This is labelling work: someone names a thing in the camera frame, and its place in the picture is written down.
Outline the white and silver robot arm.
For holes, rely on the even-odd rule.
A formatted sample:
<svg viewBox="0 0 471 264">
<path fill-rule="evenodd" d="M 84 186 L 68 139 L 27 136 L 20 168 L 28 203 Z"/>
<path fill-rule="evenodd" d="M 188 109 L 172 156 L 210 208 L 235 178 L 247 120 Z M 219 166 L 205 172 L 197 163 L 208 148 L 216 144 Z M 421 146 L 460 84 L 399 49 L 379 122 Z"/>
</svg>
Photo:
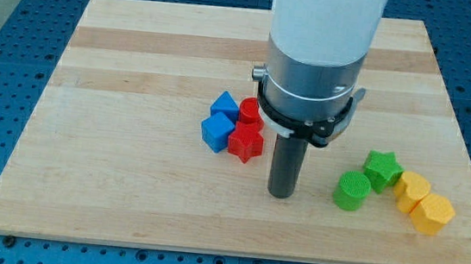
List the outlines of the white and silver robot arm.
<svg viewBox="0 0 471 264">
<path fill-rule="evenodd" d="M 387 0 L 273 0 L 258 100 L 285 138 L 323 148 L 353 115 L 353 89 Z"/>
</svg>

